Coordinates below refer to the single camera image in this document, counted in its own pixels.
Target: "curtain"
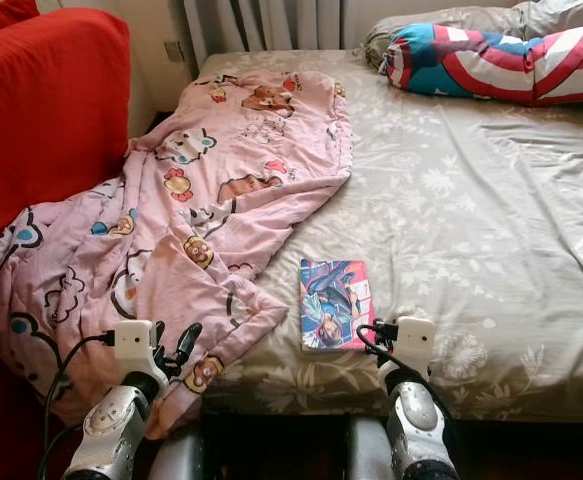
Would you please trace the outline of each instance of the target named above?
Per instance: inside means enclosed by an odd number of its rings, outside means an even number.
[[[214,53],[353,48],[352,0],[183,0],[199,68]]]

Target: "mattress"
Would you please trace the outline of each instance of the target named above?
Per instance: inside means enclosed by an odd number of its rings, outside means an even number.
[[[215,55],[202,74],[260,69],[345,84],[354,171],[256,280],[289,314],[205,409],[385,414],[374,357],[300,348],[300,259],[358,259],[379,317],[436,323],[431,381],[455,416],[583,421],[583,105],[402,92],[355,51]]]

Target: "black cable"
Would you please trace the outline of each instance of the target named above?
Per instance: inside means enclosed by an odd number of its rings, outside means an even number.
[[[371,343],[362,334],[362,331],[363,330],[373,330],[376,333],[380,333],[379,330],[376,329],[373,325],[360,325],[356,329],[356,333],[357,333],[358,337],[360,338],[360,340],[362,340],[364,342],[364,344],[370,350],[372,350],[376,355],[381,356],[381,357],[384,357],[387,360],[392,361],[398,367],[400,367],[400,369],[404,370],[406,373],[408,373],[409,375],[411,375],[413,377],[413,381],[414,382],[421,384],[427,390],[427,392],[429,392],[429,395],[431,395],[431,397],[433,398],[434,402],[438,405],[438,407],[440,407],[440,410],[442,411],[442,414],[449,421],[453,420],[453,417],[451,416],[451,412],[449,412],[449,409],[447,408],[447,406],[444,404],[444,402],[442,401],[442,399],[440,398],[440,396],[436,393],[436,391],[433,390],[433,388],[431,387],[431,385],[429,384],[429,382],[427,382],[424,379],[424,377],[422,377],[422,375],[420,375],[420,372],[418,372],[417,370],[414,370],[413,368],[409,367],[406,363],[401,362],[400,360],[398,360],[397,358],[395,358],[393,355],[385,352],[384,350],[382,350],[381,348],[379,348],[377,345],[374,345],[373,343]]]
[[[403,369],[407,374],[409,374],[410,376],[412,376],[413,377],[413,380],[415,382],[417,382],[420,385],[422,385],[427,390],[427,392],[429,392],[429,394],[433,398],[433,401],[438,405],[438,407],[440,408],[440,411],[442,412],[442,415],[445,417],[445,421],[446,421],[445,423],[449,427],[449,431],[451,432],[451,436],[453,437],[453,439],[456,442],[456,446],[458,447],[458,450],[459,450],[459,453],[460,453],[460,455],[462,457],[462,460],[464,460],[466,458],[466,447],[465,447],[465,444],[464,444],[464,439],[462,438],[462,436],[460,435],[460,432],[458,431],[458,429],[454,425],[454,420],[453,420],[453,417],[451,416],[451,412],[449,411],[449,409],[447,408],[447,406],[445,405],[445,403],[442,401],[442,399],[440,398],[440,396],[436,393],[435,390],[433,390],[433,388],[431,387],[431,385],[429,384],[429,382],[427,382],[424,379],[424,377],[422,377],[422,375],[420,374],[420,372],[418,372],[417,370],[414,370],[413,368],[409,367],[404,362],[401,362],[400,360],[398,360],[396,357],[394,357],[393,355],[389,354],[388,352],[385,352],[381,348],[378,348],[377,345],[374,345],[373,343],[371,343],[362,334],[362,332],[364,330],[373,330],[376,333],[381,333],[377,328],[375,328],[375,326],[373,326],[373,325],[360,325],[356,329],[356,334],[358,335],[358,337],[360,338],[360,340],[362,340],[362,342],[371,351],[373,351],[376,355],[378,355],[380,357],[384,357],[384,358],[390,360],[391,362],[395,363],[398,367],[400,367],[401,369]]]
[[[46,474],[45,470],[46,470],[46,466],[47,466],[47,461],[49,460],[49,455],[51,455],[51,452],[53,452],[53,449],[58,444],[58,442],[60,440],[64,439],[65,437],[68,437],[70,433],[73,433],[80,428],[82,428],[81,423],[78,423],[77,425],[73,425],[71,427],[67,427],[64,430],[62,430],[60,433],[58,433],[53,440],[51,440],[51,443],[49,444],[49,446],[44,450],[44,454],[42,455],[42,460],[40,460],[40,465],[38,465],[38,473],[36,474],[36,477],[35,477],[37,480],[46,479],[47,474]]]
[[[71,361],[71,359],[74,357],[74,355],[76,353],[78,353],[78,350],[80,350],[80,348],[82,348],[82,346],[85,343],[91,342],[94,340],[106,343],[110,340],[110,338],[111,338],[110,333],[83,338],[78,343],[76,343],[75,346],[71,349],[71,351],[67,355],[67,358],[65,358],[64,362],[62,362],[60,369],[55,374],[55,377],[53,378],[53,383],[51,383],[51,387],[49,387],[49,391],[47,392],[47,396],[46,396],[46,399],[44,401],[44,450],[45,451],[49,447],[49,415],[51,413],[51,402],[53,400],[53,394],[55,393],[55,389],[57,388],[58,383],[60,383],[60,378],[62,378],[62,375],[64,375],[64,371],[66,370],[67,365],[69,365],[69,362]],[[47,476],[45,464],[46,464],[46,461],[44,463],[40,463],[41,474],[42,474],[42,476],[39,477],[40,479],[45,479]]]

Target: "gray pillow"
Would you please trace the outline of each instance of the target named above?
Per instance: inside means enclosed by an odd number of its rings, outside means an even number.
[[[525,40],[583,27],[583,0],[522,2],[511,9],[522,17]]]
[[[369,65],[377,70],[391,37],[412,23],[435,23],[465,30],[499,32],[528,40],[582,27],[583,0],[528,1],[511,8],[456,7],[416,15],[387,17],[376,23],[367,34],[364,52]]]
[[[455,7],[435,12],[387,17],[376,23],[364,41],[367,62],[374,69],[380,68],[391,37],[413,23],[435,23],[447,27],[485,32],[501,32],[521,37],[521,13],[500,7]]]

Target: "electrical outlet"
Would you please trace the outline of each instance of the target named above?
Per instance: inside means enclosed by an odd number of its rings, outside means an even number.
[[[185,63],[184,51],[180,42],[164,42],[167,57],[172,63]]]

